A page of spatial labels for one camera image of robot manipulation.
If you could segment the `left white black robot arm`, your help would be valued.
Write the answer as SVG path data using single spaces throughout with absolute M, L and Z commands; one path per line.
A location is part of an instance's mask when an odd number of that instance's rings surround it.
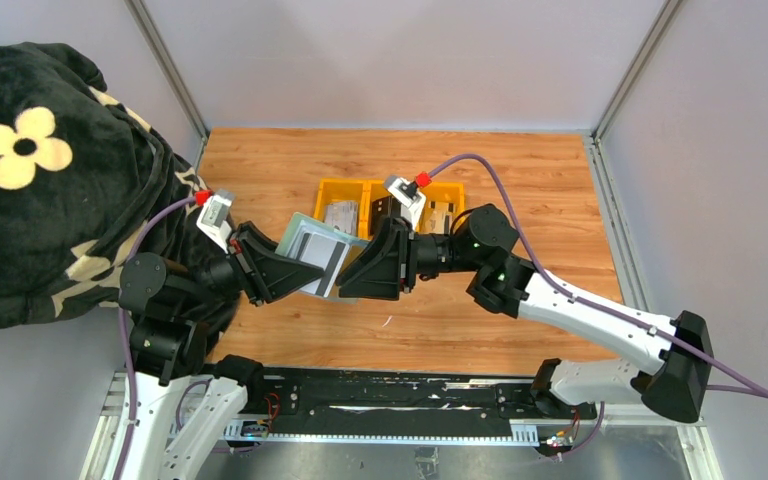
M 227 252 L 194 268 L 158 254 L 129 258 L 122 273 L 120 315 L 131 316 L 127 383 L 109 479 L 192 479 L 239 412 L 273 420 L 280 396 L 264 366 L 229 355 L 206 361 L 213 331 L 194 309 L 246 297 L 273 303 L 324 276 L 322 268 L 277 252 L 252 223 L 226 240 Z

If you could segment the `green card holder wallet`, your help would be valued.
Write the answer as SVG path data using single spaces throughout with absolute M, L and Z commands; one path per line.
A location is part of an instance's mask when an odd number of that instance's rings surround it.
M 332 302 L 354 304 L 357 299 L 339 296 L 335 282 L 343 269 L 367 245 L 367 240 L 296 212 L 285 229 L 276 253 L 324 270 L 321 279 L 309 282 L 299 290 L 300 293 Z

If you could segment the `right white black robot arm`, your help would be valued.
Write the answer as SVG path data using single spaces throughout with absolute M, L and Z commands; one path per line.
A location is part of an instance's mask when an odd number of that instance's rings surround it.
M 672 421 L 694 423 L 711 373 L 706 320 L 671 318 L 607 300 L 540 271 L 514 254 L 519 236 L 494 205 L 470 210 L 450 234 L 420 234 L 383 218 L 371 243 L 336 283 L 343 298 L 396 300 L 417 281 L 471 272 L 466 292 L 493 314 L 539 321 L 613 351 L 613 361 L 544 361 L 531 386 L 538 400 L 642 404 Z

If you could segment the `silver credit card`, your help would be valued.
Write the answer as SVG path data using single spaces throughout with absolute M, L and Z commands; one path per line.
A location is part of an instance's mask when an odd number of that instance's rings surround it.
M 350 245 L 318 233 L 304 233 L 296 259 L 320 267 L 323 275 L 301 288 L 308 295 L 328 297 L 350 250 Z

